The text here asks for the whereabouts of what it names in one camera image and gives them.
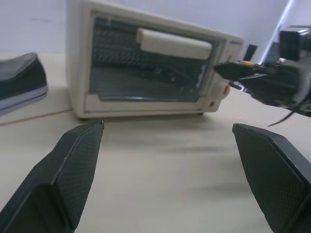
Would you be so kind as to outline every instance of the textured rubber pad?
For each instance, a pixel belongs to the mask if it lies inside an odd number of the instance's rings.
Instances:
[[[73,232],[94,178],[104,126],[67,133],[20,185],[0,213],[0,232]]]
[[[233,133],[247,181],[273,232],[311,232],[311,223],[306,227],[303,220],[311,217],[311,164],[281,135],[241,124]]]

